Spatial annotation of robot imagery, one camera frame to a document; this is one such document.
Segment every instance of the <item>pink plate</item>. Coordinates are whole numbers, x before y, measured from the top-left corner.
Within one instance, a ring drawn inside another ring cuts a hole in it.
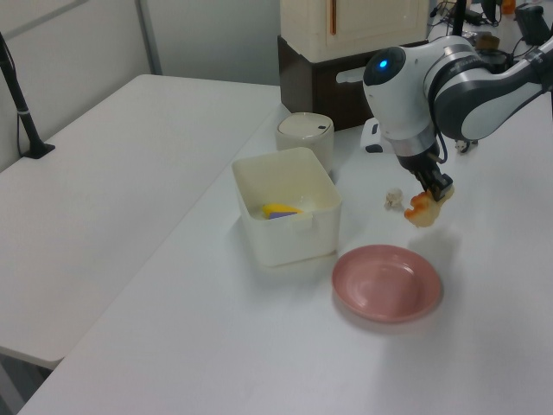
[[[420,255],[390,245],[369,245],[344,254],[332,285],[354,313],[378,322],[420,317],[442,294],[440,277]]]

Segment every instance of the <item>white lidded container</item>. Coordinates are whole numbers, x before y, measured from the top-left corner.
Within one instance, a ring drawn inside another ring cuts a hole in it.
[[[305,147],[312,150],[330,173],[334,153],[334,123],[325,115],[296,112],[276,128],[276,149]]]

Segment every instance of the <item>white table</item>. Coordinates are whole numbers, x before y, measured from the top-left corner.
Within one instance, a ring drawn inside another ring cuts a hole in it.
[[[278,102],[141,76],[0,174],[0,353],[55,367]]]
[[[277,108],[237,158],[275,149]],[[550,96],[442,171],[456,192],[430,228],[383,207],[420,191],[360,128],[336,134],[336,255],[263,268],[227,166],[22,415],[502,414],[553,406]],[[421,253],[441,275],[428,316],[385,325],[333,296],[336,259],[366,244]]]

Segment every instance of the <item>brown cabinet base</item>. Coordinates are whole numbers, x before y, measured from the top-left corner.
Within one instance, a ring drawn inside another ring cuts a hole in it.
[[[336,75],[358,67],[378,52],[311,63],[278,36],[278,66],[281,101],[290,112],[315,112],[330,117],[335,130],[363,125],[372,118],[363,82],[337,83]],[[420,41],[407,46],[426,43]]]

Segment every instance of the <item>black stand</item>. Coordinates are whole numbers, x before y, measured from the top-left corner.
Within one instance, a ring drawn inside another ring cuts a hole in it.
[[[462,35],[466,9],[467,0],[457,0],[457,3],[455,4],[455,15],[453,18],[453,29],[451,30],[451,35]]]
[[[17,108],[17,114],[23,123],[23,127],[29,137],[29,151],[23,154],[24,157],[38,159],[46,155],[55,147],[52,144],[45,144],[38,136],[38,132],[35,128],[35,123],[31,118],[27,103],[23,97],[19,82],[17,82],[16,70],[12,67],[10,57],[8,55],[8,49],[6,42],[4,41],[2,34],[0,33],[0,67],[2,68],[3,77],[6,79],[8,88],[10,89],[11,98],[14,100]]]

